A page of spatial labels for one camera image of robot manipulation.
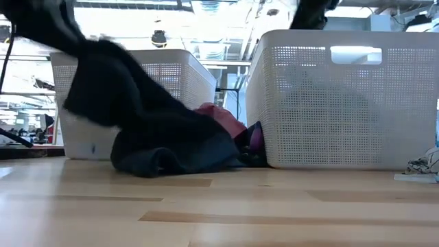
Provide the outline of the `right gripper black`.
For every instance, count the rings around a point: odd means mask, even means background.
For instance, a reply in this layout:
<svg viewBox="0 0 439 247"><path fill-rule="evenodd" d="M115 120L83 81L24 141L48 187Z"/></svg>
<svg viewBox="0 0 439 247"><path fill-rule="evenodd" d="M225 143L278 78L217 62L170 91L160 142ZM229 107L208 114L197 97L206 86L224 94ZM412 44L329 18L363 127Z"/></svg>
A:
<svg viewBox="0 0 439 247"><path fill-rule="evenodd" d="M323 30L327 23L325 12L336 9L340 0L299 0L290 25L291 30Z"/></svg>

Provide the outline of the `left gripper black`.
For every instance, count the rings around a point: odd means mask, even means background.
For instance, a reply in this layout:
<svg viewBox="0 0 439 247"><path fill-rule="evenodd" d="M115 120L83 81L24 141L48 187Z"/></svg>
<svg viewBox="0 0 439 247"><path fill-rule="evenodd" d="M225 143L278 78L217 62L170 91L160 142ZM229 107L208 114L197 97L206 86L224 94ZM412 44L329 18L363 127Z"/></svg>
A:
<svg viewBox="0 0 439 247"><path fill-rule="evenodd" d="M86 40L74 17L74 1L37 1L37 41L60 51L79 51Z"/></svg>

